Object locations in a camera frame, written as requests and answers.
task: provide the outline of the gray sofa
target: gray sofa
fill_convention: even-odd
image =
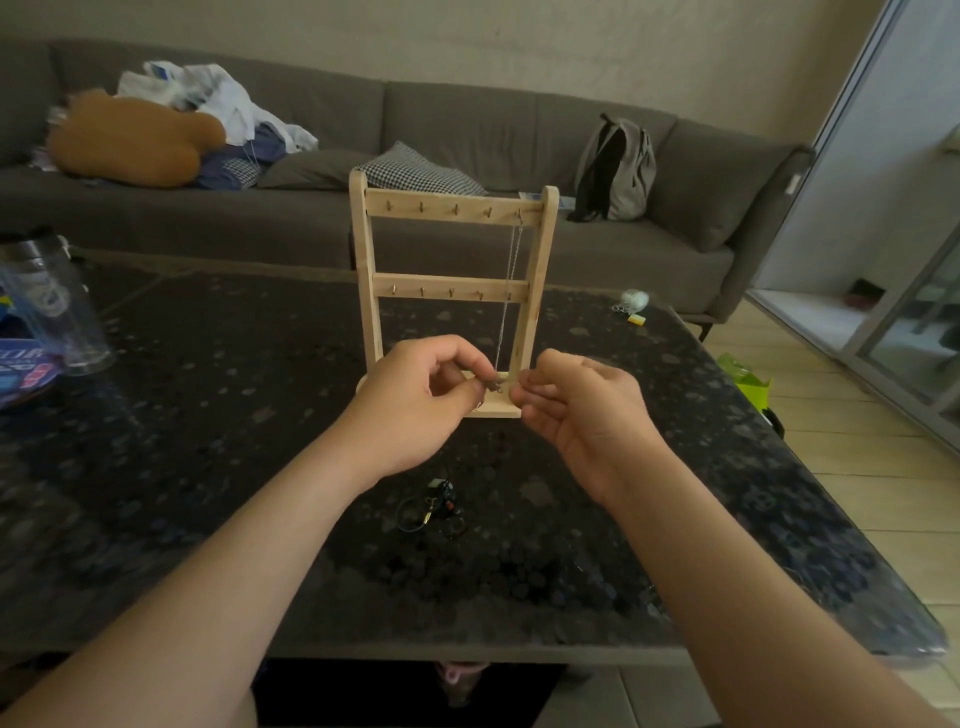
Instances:
[[[116,87],[146,60],[220,63],[254,101],[303,125],[321,148],[376,154],[402,140],[495,192],[573,194],[577,161],[602,111],[651,135],[659,166],[647,216],[559,220],[548,283],[654,291],[691,320],[723,322],[743,295],[812,153],[663,111],[461,85],[381,82],[201,51],[100,40],[0,41],[0,228],[51,223],[81,247],[349,268],[345,192],[211,192],[93,186],[18,162],[44,137],[47,108],[85,88]],[[503,276],[498,226],[378,219],[377,268]],[[525,236],[529,244],[529,234]]]

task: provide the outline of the white wall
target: white wall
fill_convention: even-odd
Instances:
[[[882,0],[2,0],[0,28],[538,89],[812,139]]]
[[[907,0],[783,225],[755,286],[893,287],[960,222],[960,3]]]

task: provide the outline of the brown plush toy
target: brown plush toy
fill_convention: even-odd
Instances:
[[[96,89],[70,100],[66,119],[47,136],[47,151],[68,174],[180,187],[197,177],[202,155],[226,143],[224,125],[207,113]]]

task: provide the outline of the dark granite table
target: dark granite table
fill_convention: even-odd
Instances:
[[[117,364],[0,414],[0,650],[92,637],[323,431],[364,372],[356,286],[342,274],[87,264],[85,277]],[[672,312],[652,307],[637,328],[610,303],[548,290],[538,350],[636,374],[675,451],[861,643],[942,655],[941,627]],[[500,309],[387,301],[382,316],[388,345],[459,332],[492,353]],[[401,532],[398,504],[437,476],[453,480],[466,529]],[[516,420],[467,420],[428,463],[360,497],[271,654],[685,660],[611,519]]]

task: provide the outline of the water bottle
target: water bottle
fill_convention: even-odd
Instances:
[[[0,233],[0,286],[34,338],[61,360],[63,374],[88,375],[113,363],[66,240],[53,228]]]

